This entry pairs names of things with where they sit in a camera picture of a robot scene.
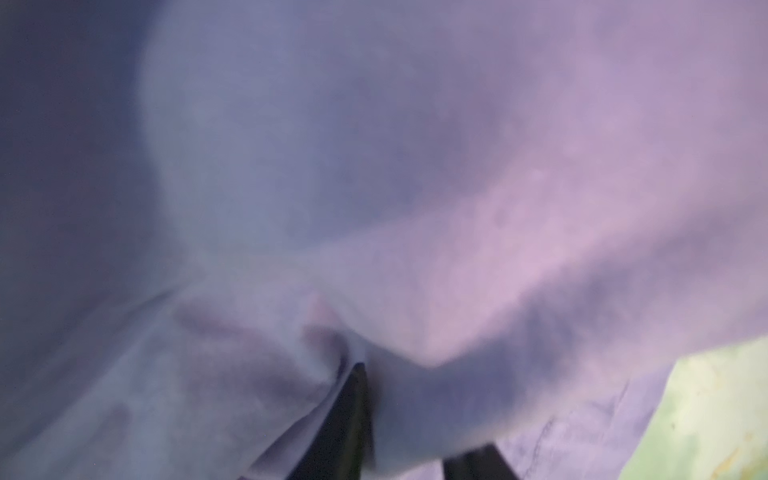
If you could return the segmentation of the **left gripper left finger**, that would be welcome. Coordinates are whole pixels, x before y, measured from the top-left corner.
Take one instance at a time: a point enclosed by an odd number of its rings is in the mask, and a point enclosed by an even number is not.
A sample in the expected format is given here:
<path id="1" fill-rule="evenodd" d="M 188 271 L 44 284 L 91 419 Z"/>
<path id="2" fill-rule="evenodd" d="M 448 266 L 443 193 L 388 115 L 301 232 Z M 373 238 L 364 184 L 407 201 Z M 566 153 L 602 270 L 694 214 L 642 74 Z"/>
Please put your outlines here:
<path id="1" fill-rule="evenodd" d="M 371 447 L 371 409 L 365 365 L 350 370 L 325 420 L 289 480 L 360 480 Z"/>

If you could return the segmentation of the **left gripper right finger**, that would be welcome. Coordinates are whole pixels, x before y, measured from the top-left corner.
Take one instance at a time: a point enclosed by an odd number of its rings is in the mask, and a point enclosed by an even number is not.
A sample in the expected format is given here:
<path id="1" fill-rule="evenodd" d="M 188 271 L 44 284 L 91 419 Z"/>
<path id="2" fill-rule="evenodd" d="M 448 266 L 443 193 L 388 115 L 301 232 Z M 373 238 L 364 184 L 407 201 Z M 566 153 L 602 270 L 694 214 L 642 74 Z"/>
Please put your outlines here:
<path id="1" fill-rule="evenodd" d="M 444 459 L 442 471 L 445 480 L 519 480 L 493 444 Z"/>

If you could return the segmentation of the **purple cloth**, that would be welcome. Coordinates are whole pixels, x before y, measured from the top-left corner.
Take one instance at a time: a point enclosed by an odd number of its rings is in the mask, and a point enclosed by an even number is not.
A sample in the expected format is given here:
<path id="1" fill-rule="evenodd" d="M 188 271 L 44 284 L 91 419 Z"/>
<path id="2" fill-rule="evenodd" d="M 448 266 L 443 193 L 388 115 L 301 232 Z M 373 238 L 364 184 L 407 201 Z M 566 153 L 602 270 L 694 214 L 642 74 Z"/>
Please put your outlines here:
<path id="1" fill-rule="evenodd" d="M 615 478 L 767 332 L 763 1 L 5 1 L 1 475 Z"/>

